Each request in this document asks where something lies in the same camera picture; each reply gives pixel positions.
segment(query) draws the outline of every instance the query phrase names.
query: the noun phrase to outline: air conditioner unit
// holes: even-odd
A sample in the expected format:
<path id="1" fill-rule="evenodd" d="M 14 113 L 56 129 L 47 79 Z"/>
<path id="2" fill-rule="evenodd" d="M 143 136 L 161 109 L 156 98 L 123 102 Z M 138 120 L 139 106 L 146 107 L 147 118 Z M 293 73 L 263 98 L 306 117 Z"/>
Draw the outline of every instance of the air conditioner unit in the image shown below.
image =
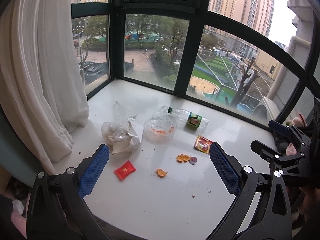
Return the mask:
<path id="1" fill-rule="evenodd" d="M 269 98 L 263 97 L 257 107 L 252 112 L 252 115 L 267 122 L 275 120 L 279 114 L 279 109 L 276 103 Z"/>

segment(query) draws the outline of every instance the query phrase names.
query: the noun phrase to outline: blue gripper pad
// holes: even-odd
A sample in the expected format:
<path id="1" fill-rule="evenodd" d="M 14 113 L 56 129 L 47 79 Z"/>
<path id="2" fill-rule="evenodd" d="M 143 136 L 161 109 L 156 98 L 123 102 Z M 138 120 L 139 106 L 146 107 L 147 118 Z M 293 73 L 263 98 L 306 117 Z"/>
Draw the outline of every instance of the blue gripper pad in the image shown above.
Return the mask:
<path id="1" fill-rule="evenodd" d="M 227 160 L 227 154 L 223 153 L 215 143 L 212 143 L 209 155 L 228 192 L 237 197 L 240 193 L 240 177 Z"/>
<path id="2" fill-rule="evenodd" d="M 109 148 L 102 144 L 93 156 L 90 164 L 79 179 L 78 194 L 83 199 L 90 195 L 94 185 L 100 177 L 101 172 L 109 160 Z"/>
<path id="3" fill-rule="evenodd" d="M 271 120 L 268 123 L 268 126 L 271 130 L 280 133 L 281 135 L 285 136 L 285 137 L 289 137 L 290 136 L 290 130 L 289 128 L 287 128 L 286 126 L 283 126 L 282 124 L 275 122 L 273 120 Z"/>

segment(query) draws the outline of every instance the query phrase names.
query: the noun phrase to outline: yellow wall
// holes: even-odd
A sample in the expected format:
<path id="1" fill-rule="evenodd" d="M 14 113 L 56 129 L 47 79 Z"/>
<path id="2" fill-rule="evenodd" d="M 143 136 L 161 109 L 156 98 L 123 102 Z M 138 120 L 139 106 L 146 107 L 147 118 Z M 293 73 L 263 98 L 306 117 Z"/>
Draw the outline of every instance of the yellow wall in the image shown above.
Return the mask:
<path id="1" fill-rule="evenodd" d="M 255 64 L 262 69 L 265 73 L 268 74 L 273 80 L 275 80 L 276 76 L 278 75 L 279 68 L 281 63 L 277 61 L 275 58 L 271 57 L 268 53 L 264 52 L 263 50 L 259 50 L 257 59 Z M 270 73 L 271 67 L 274 66 L 275 69 L 273 73 Z"/>

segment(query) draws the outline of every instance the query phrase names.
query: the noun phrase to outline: dark green window frame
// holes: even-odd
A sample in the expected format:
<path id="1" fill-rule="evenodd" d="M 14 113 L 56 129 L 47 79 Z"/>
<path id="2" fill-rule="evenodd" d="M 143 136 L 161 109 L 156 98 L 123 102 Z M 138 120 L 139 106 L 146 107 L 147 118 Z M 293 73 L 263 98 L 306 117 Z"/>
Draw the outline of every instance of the dark green window frame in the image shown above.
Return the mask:
<path id="1" fill-rule="evenodd" d="M 95 15 L 109 15 L 109 67 L 110 79 L 98 86 L 88 94 L 90 99 L 103 87 L 115 78 L 137 83 L 159 91 L 166 92 L 201 105 L 219 110 L 263 129 L 268 129 L 263 124 L 251 120 L 238 113 L 213 105 L 186 95 L 187 87 L 196 60 L 200 45 L 203 28 L 205 25 L 218 28 L 231 33 L 262 49 L 273 58 L 287 67 L 299 81 L 290 98 L 281 110 L 276 121 L 283 123 L 297 104 L 304 89 L 307 87 L 312 94 L 320 98 L 320 84 L 314 77 L 314 71 L 319 59 L 320 52 L 320 21 L 318 14 L 314 14 L 313 38 L 311 41 L 308 59 L 305 68 L 301 67 L 288 53 L 255 30 L 228 17 L 207 10 L 209 0 L 109 0 L 110 3 L 78 3 L 71 5 L 71 17 L 86 17 Z M 189 28 L 184 46 L 184 52 L 179 68 L 174 90 L 168 90 L 146 82 L 124 77 L 124 30 L 127 14 L 150 14 L 175 17 L 189 20 Z"/>

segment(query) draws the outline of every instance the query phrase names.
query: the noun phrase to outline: clear plastic bag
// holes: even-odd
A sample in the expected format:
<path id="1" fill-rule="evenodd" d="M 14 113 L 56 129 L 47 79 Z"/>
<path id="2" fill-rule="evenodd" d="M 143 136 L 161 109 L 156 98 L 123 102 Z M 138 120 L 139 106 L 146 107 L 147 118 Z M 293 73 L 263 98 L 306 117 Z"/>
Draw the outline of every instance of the clear plastic bag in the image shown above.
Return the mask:
<path id="1" fill-rule="evenodd" d="M 128 134 L 129 124 L 125 108 L 118 101 L 113 103 L 114 122 L 104 122 L 101 127 L 102 136 L 106 143 L 111 146 L 116 142 L 131 140 Z"/>
<path id="2" fill-rule="evenodd" d="M 151 130 L 158 136 L 173 136 L 177 129 L 177 125 L 177 119 L 168 114 L 168 107 L 162 106 L 159 111 L 146 120 L 144 127 L 145 130 Z"/>

